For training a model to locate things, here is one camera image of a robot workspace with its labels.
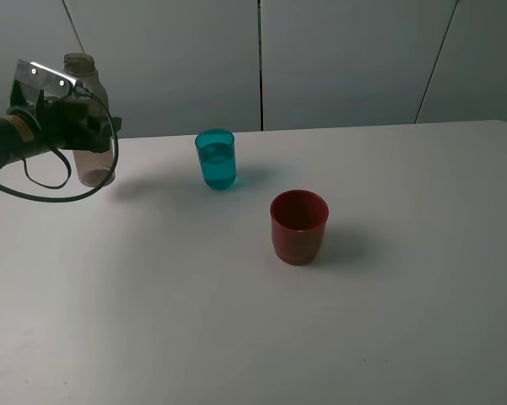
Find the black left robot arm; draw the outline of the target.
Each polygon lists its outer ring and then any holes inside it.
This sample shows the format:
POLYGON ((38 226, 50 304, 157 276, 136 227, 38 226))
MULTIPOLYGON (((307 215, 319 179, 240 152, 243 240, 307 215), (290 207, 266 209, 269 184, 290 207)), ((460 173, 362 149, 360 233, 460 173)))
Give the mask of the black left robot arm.
POLYGON ((110 148, 108 119, 91 116, 86 98, 46 98, 40 94, 34 104, 12 105, 0 116, 0 169, 50 152, 103 153, 110 148))

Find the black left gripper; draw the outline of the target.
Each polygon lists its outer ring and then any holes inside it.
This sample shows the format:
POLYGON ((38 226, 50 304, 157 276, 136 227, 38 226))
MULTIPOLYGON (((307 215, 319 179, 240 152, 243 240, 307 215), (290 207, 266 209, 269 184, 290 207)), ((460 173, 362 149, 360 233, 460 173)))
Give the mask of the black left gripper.
POLYGON ((75 102, 88 97, 57 98, 40 92, 35 103, 24 100, 13 103, 8 114, 24 118, 32 127, 35 137, 57 149, 85 150, 95 154, 111 151, 114 132, 121 130, 121 118, 113 116, 99 121, 99 133, 81 123, 88 107, 75 102))

